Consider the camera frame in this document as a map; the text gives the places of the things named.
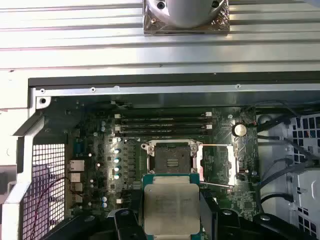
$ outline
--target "black cable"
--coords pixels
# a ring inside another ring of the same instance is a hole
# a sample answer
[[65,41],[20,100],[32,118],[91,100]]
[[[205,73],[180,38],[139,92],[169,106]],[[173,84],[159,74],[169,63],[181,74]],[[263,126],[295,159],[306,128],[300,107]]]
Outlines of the black cable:
[[261,177],[261,181],[263,181],[266,177],[266,175],[268,174],[268,172],[270,171],[270,169],[276,164],[276,163],[279,163],[279,162],[286,162],[287,165],[291,165],[293,163],[292,159],[290,158],[280,158],[280,159],[276,159],[274,160],[273,162],[271,162],[271,164],[269,164],[268,167],[266,167],[266,170],[264,171],[262,177]]
[[262,136],[258,135],[258,139],[263,139],[263,140],[280,140],[279,136]]
[[256,186],[255,192],[256,192],[256,205],[259,208],[259,210],[264,213],[264,209],[262,207],[261,204],[261,198],[260,198],[260,190],[267,184],[269,184],[270,182],[272,182],[273,180],[281,177],[282,175],[288,174],[288,173],[293,173],[293,172],[300,172],[303,171],[305,168],[312,166],[313,163],[311,161],[305,161],[303,163],[299,163],[296,165],[292,165],[292,166],[288,166],[285,169],[282,169],[280,171],[275,172],[274,174],[272,174],[271,176],[267,177],[265,180],[261,181],[258,186]]
[[[281,141],[281,138],[279,136],[262,136],[258,135],[258,139],[263,140],[276,140]],[[283,141],[287,142],[288,144],[291,144],[296,150],[298,150],[301,154],[305,155],[307,159],[319,159],[319,157],[311,154],[309,151],[305,150],[302,146],[299,146],[298,144],[294,143],[293,141],[289,140],[288,138],[283,138]]]
[[266,100],[266,101],[258,101],[247,108],[245,108],[243,111],[247,112],[249,109],[256,107],[257,105],[262,105],[262,104],[282,104],[286,109],[288,109],[291,113],[293,113],[297,118],[301,118],[301,115],[298,114],[294,109],[292,109],[287,102],[281,101],[281,100]]
[[261,199],[261,203],[263,204],[265,201],[267,201],[268,199],[272,199],[272,198],[283,198],[285,200],[287,200],[290,203],[294,202],[294,196],[288,193],[274,193],[274,194],[270,194],[268,196],[265,196],[264,198]]

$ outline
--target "capacitor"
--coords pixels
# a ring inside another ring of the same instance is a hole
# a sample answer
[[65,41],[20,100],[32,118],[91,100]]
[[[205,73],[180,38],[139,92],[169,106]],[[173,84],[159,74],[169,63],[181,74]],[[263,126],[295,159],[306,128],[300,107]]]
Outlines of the capacitor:
[[120,158],[120,157],[116,157],[116,158],[113,160],[113,162],[114,162],[115,164],[119,163],[120,161],[121,161],[121,158]]
[[236,123],[232,127],[232,134],[235,137],[244,137],[245,135],[247,135],[247,127],[242,123]]
[[115,166],[115,167],[114,167],[114,171],[115,171],[115,172],[119,172],[120,169],[121,169],[121,166]]
[[117,174],[114,175],[114,179],[115,179],[115,180],[118,180],[120,177],[121,177],[121,174],[120,174],[120,173],[117,173]]

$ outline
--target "mesh panel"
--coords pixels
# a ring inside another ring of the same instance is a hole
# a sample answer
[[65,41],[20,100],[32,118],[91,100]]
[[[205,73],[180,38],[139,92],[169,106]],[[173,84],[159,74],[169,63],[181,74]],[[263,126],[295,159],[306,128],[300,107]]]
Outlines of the mesh panel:
[[30,240],[33,231],[32,240],[39,240],[64,219],[65,211],[65,145],[34,145],[32,156],[32,183],[23,199],[23,240]]

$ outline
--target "ventilation grille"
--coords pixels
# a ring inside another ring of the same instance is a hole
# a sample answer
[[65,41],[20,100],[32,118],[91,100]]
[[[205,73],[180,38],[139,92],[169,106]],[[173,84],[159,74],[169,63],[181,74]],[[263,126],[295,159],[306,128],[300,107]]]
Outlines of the ventilation grille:
[[[296,118],[296,125],[292,126],[293,142],[318,156],[320,154],[320,117]],[[299,164],[306,158],[294,149],[294,163]]]
[[312,223],[310,220],[306,219],[305,217],[301,216],[300,214],[298,216],[298,221],[299,221],[299,229],[301,231],[304,231],[313,237],[317,237],[317,226],[314,223]]
[[65,145],[34,145],[32,156],[32,183],[23,198],[23,240],[40,240],[64,219],[65,211]]

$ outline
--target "cable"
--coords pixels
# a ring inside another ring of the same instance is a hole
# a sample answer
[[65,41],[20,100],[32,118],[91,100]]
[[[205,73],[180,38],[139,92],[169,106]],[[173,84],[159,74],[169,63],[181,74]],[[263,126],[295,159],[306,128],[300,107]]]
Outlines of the cable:
[[271,169],[276,163],[279,163],[279,162],[286,162],[287,165],[291,165],[291,164],[293,163],[292,159],[287,158],[287,157],[274,160],[273,162],[271,162],[271,163],[269,164],[268,167],[266,167],[266,170],[264,171],[264,173],[263,173],[263,175],[262,175],[262,177],[261,177],[261,181],[263,181],[263,180],[265,179],[265,177],[266,177],[266,175],[268,174],[268,172],[270,171],[270,169]]
[[[276,140],[281,141],[280,136],[262,136],[258,135],[258,139],[263,140]],[[296,150],[298,150],[301,154],[305,155],[307,159],[319,159],[319,157],[311,154],[309,151],[305,150],[303,147],[299,146],[298,144],[294,143],[293,141],[289,140],[288,138],[283,138],[283,141],[287,142],[288,144],[291,144]]]
[[[30,234],[30,240],[34,240],[34,238],[35,238],[35,234],[36,234],[36,223],[37,223],[37,220],[38,220],[38,210],[39,210],[40,202],[41,202],[44,194],[45,194],[53,185],[55,185],[57,182],[59,182],[59,181],[61,181],[61,180],[63,180],[63,179],[67,179],[69,182],[71,182],[70,179],[67,178],[66,176],[61,177],[61,178],[55,180],[54,182],[52,182],[52,183],[41,193],[41,195],[40,195],[40,197],[39,197],[39,199],[38,199],[38,203],[37,203],[37,205],[36,205],[36,207],[35,207],[35,210],[34,210],[34,220],[33,220],[32,232],[31,232],[31,234]],[[73,191],[73,190],[71,190],[71,189],[70,189],[70,191],[71,191],[72,193],[74,193],[74,194],[79,195],[79,196],[82,197],[81,194],[79,194],[79,193],[77,193],[77,192],[75,192],[75,191]]]
[[265,196],[264,198],[261,199],[261,203],[263,204],[265,201],[272,199],[272,198],[283,198],[287,200],[290,203],[294,202],[294,196],[288,193],[274,193],[270,194],[268,196]]
[[263,140],[280,140],[279,136],[262,136],[258,135],[258,139],[263,139]]
[[243,111],[247,112],[249,109],[256,107],[257,105],[261,105],[261,104],[271,104],[271,103],[276,103],[276,104],[282,104],[286,109],[288,109],[291,113],[293,113],[297,118],[301,118],[301,115],[298,114],[295,110],[293,110],[287,102],[285,101],[281,101],[281,100],[266,100],[266,101],[258,101],[250,106],[248,106],[247,108],[245,108]]
[[272,182],[273,180],[281,177],[282,175],[288,174],[288,173],[293,173],[293,172],[300,172],[303,171],[305,168],[310,167],[313,165],[313,162],[311,162],[310,160],[305,161],[303,163],[299,163],[296,165],[292,165],[292,166],[288,166],[285,169],[282,169],[280,171],[275,172],[274,174],[272,174],[271,176],[267,177],[265,180],[261,181],[258,186],[256,186],[255,189],[255,193],[256,193],[256,205],[259,208],[259,210],[264,213],[264,209],[262,207],[261,204],[261,198],[260,198],[260,190],[267,184],[269,184],[270,182]]

